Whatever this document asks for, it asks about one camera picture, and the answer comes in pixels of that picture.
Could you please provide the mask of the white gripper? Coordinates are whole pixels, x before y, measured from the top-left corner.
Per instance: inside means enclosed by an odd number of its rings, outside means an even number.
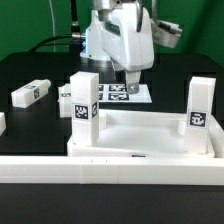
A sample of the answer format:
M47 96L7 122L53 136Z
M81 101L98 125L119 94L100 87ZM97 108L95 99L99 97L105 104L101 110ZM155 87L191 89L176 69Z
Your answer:
M140 70L151 68L154 48L149 13L138 1L124 3L111 11L110 20L99 29L102 49L113 63L115 80L122 80L124 69L128 94L139 92Z

